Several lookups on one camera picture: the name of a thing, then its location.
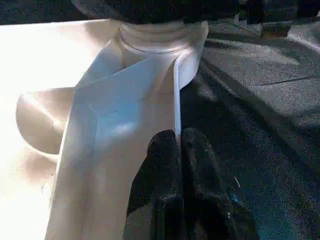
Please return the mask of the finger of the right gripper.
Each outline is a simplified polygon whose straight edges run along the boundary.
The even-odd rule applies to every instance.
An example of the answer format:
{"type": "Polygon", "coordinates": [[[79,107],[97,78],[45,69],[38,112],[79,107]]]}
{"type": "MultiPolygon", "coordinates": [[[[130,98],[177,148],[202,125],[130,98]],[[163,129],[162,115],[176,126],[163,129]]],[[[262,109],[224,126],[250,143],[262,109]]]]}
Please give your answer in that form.
{"type": "Polygon", "coordinates": [[[195,23],[234,17],[237,0],[73,0],[84,15],[134,25],[195,23]]]}

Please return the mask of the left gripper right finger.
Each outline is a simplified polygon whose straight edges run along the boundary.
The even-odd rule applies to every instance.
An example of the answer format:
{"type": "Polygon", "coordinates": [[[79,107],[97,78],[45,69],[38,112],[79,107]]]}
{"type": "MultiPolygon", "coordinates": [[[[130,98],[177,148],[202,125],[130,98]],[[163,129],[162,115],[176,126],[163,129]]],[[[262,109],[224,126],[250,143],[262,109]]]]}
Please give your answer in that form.
{"type": "Polygon", "coordinates": [[[241,188],[208,138],[195,128],[181,133],[184,212],[190,240],[258,240],[241,188]]]}

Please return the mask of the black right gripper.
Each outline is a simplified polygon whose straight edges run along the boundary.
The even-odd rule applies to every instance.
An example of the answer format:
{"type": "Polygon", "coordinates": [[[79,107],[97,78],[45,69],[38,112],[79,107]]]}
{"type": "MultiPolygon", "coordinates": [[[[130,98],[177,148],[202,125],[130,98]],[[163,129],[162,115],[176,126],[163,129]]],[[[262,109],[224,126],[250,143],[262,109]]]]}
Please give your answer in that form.
{"type": "Polygon", "coordinates": [[[318,0],[240,0],[239,26],[263,39],[284,38],[293,26],[320,19],[318,0]]]}

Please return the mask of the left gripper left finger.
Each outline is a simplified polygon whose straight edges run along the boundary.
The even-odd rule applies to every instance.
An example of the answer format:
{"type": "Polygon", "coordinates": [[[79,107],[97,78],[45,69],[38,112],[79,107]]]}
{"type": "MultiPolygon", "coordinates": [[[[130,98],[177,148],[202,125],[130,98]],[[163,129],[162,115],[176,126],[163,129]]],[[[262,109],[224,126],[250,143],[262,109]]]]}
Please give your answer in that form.
{"type": "Polygon", "coordinates": [[[156,133],[130,189],[124,240],[183,240],[182,164],[172,130],[156,133]]]}

